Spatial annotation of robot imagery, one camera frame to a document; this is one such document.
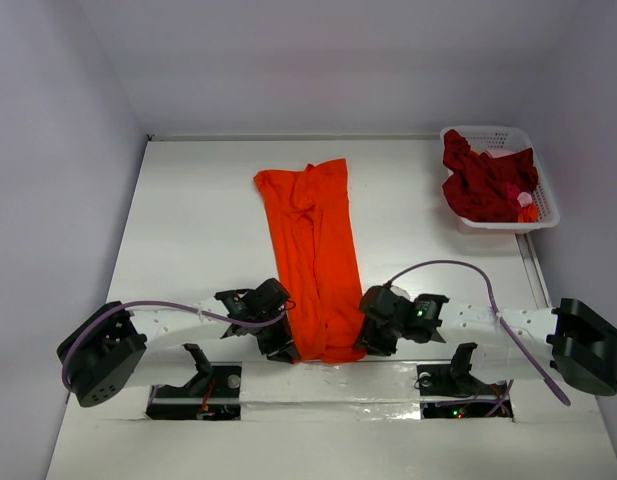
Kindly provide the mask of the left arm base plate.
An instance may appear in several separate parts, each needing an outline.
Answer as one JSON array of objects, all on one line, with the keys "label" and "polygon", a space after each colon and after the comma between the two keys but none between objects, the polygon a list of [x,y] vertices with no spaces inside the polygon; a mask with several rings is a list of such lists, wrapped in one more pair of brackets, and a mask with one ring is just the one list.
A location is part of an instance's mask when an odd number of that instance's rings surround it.
[{"label": "left arm base plate", "polygon": [[237,421],[241,418],[242,365],[214,363],[212,376],[197,393],[185,385],[150,389],[145,414],[151,420]]}]

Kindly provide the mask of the orange t shirt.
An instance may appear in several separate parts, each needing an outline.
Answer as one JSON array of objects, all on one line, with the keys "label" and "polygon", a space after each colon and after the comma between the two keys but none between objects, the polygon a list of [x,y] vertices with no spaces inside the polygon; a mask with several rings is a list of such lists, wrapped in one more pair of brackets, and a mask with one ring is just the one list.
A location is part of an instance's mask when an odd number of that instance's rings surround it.
[{"label": "orange t shirt", "polygon": [[261,195],[279,280],[295,308],[289,325],[301,361],[350,363],[364,320],[344,159],[302,171],[263,170]]}]

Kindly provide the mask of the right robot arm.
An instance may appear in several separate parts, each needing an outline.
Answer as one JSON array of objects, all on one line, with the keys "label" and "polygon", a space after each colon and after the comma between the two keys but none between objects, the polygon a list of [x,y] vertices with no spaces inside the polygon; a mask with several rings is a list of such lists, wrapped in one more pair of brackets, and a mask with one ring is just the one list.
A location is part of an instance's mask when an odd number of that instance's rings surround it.
[{"label": "right robot arm", "polygon": [[449,362],[419,371],[430,395],[466,398],[481,386],[521,379],[562,380],[593,396],[617,393],[617,328],[576,299],[495,312],[444,295],[410,300],[379,285],[363,295],[360,310],[356,346],[369,355],[395,354],[400,339],[453,348]]}]

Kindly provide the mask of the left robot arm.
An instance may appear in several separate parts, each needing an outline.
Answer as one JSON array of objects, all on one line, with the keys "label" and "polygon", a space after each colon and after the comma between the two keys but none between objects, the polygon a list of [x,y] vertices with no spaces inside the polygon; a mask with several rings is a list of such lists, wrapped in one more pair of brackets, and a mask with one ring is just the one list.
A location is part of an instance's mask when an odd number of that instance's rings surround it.
[{"label": "left robot arm", "polygon": [[256,288],[224,290],[194,305],[165,300],[104,304],[57,347],[61,380],[90,408],[130,386],[163,386],[189,397],[206,395],[213,366],[201,343],[214,323],[222,338],[251,335],[261,355],[293,363],[299,353],[289,314],[296,307],[275,278]]}]

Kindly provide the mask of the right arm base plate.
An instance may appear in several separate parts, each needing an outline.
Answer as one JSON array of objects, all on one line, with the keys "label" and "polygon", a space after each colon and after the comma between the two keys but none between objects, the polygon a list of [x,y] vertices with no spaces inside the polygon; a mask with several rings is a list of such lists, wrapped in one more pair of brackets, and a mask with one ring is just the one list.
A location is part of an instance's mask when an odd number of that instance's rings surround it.
[{"label": "right arm base plate", "polygon": [[414,383],[424,419],[513,419],[508,387],[506,381],[487,384],[469,374],[453,376],[446,363],[418,364]]}]

